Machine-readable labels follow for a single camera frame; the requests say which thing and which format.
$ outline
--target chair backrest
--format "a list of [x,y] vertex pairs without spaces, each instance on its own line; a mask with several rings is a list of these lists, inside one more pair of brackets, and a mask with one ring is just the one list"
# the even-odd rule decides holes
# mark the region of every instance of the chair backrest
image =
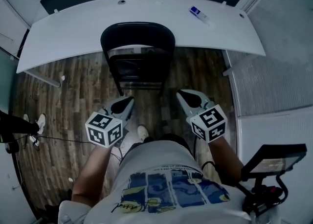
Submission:
[[154,22],[121,22],[106,28],[101,35],[101,46],[107,52],[127,45],[148,45],[173,54],[175,37],[165,26]]

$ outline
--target graphic print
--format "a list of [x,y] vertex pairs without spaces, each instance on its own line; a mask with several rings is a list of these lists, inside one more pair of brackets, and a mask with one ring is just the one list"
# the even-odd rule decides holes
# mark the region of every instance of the graphic print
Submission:
[[132,174],[112,212],[160,214],[176,208],[229,201],[228,192],[219,184],[204,179],[194,169],[182,167],[185,166],[162,166],[151,174]]
[[147,197],[149,213],[162,213],[175,208],[172,203],[165,175],[148,175]]

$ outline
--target white t-shirt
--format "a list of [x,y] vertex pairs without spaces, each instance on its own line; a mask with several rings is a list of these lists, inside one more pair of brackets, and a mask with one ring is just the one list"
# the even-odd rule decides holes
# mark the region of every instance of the white t-shirt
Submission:
[[111,194],[93,208],[64,201],[59,223],[243,224],[245,195],[209,181],[189,151],[173,141],[145,143],[124,158]]

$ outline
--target white sneaker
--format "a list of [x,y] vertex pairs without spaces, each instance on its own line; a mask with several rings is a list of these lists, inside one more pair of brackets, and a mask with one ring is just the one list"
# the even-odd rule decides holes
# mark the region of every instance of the white sneaker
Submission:
[[29,122],[29,117],[28,117],[28,115],[27,115],[26,113],[25,113],[24,116],[23,116],[23,120]]
[[145,138],[149,137],[149,132],[146,129],[145,126],[143,125],[139,125],[137,128],[137,133],[139,136],[139,139],[143,142]]
[[36,121],[36,123],[39,126],[38,134],[42,134],[44,132],[44,127],[45,127],[45,115],[42,113],[39,116],[39,119]]
[[35,143],[38,142],[38,140],[36,139],[36,137],[34,137],[34,136],[32,136],[32,135],[29,136],[29,139],[31,140],[31,142],[35,142]]

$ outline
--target white desk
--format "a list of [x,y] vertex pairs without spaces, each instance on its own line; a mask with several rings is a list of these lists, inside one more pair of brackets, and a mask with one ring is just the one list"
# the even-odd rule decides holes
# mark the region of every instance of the white desk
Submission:
[[[218,48],[263,55],[260,39],[244,11],[209,0],[94,0],[34,23],[17,73],[25,71],[54,86],[57,82],[30,69],[72,56],[102,51],[100,36],[118,22],[156,22],[174,34],[176,46]],[[205,25],[189,12],[191,6],[211,21]]]

